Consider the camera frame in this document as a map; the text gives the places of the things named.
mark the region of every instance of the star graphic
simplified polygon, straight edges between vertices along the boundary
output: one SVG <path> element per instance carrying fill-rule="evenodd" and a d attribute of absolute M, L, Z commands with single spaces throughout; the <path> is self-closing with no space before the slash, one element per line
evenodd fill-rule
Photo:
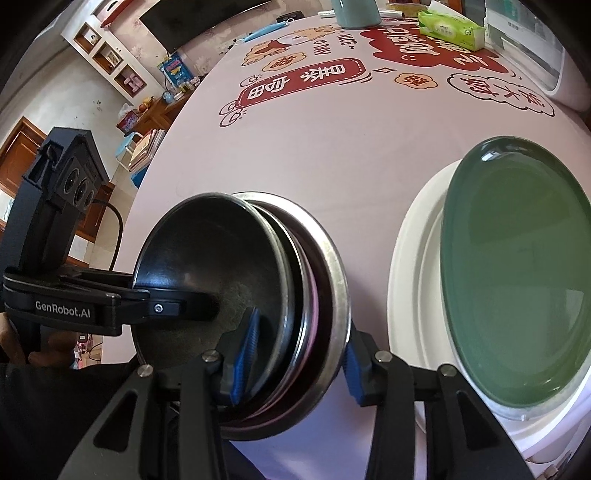
<path fill-rule="evenodd" d="M 377 69 L 377 70 L 372 70 L 372 72 L 391 73 L 391 72 L 396 72 L 396 69 L 391 69 L 389 67 L 382 67 L 382 68 Z"/>

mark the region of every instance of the green tissue package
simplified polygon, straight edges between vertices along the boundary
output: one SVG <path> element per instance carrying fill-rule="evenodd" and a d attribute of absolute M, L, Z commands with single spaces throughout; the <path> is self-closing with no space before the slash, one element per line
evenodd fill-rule
<path fill-rule="evenodd" d="M 484 48 L 484 27 L 466 17 L 452 17 L 435 12 L 418 13 L 419 32 L 476 51 Z"/>

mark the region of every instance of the black tv screen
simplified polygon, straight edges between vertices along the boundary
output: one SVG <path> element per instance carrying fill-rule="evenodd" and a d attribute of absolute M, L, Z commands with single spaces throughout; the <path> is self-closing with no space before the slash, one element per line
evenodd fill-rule
<path fill-rule="evenodd" d="M 197 35 L 269 0 L 160 0 L 139 19 L 172 53 Z"/>

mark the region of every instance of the human hand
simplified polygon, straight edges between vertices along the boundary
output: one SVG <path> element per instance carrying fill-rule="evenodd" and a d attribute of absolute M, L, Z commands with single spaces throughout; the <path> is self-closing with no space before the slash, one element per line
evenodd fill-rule
<path fill-rule="evenodd" d="M 48 348 L 42 352 L 32 352 L 28 357 L 29 363 L 35 367 L 69 367 L 77 338 L 76 332 L 53 332 L 47 339 Z M 6 313 L 0 313 L 0 346 L 10 363 L 25 364 L 25 354 Z"/>

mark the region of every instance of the stack of books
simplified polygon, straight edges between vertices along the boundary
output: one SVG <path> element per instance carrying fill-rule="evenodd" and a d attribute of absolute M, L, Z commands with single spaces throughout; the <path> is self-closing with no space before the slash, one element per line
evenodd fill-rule
<path fill-rule="evenodd" d="M 152 130 L 135 146 L 134 153 L 129 161 L 129 172 L 135 173 L 150 164 L 166 132 L 164 130 Z"/>

